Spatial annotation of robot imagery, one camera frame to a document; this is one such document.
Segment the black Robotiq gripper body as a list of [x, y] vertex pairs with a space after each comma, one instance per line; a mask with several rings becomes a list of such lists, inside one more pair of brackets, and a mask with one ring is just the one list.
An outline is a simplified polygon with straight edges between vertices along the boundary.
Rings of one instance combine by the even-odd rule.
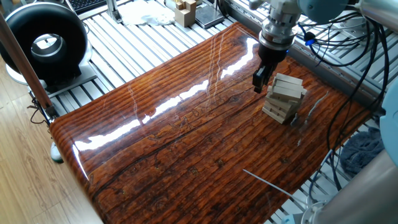
[[258, 55], [263, 65], [280, 63], [287, 56], [288, 50], [273, 50], [262, 44], [259, 45]]

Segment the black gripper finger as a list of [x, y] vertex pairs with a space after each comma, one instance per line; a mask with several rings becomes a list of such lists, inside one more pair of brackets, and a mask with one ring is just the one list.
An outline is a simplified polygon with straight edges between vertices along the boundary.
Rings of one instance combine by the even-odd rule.
[[266, 65], [264, 68], [265, 71], [265, 78], [264, 78], [264, 85], [267, 85], [269, 82], [270, 77], [272, 76], [275, 70], [275, 64], [273, 65]]
[[252, 84], [256, 93], [261, 93], [267, 76], [267, 67], [261, 65], [252, 75]]

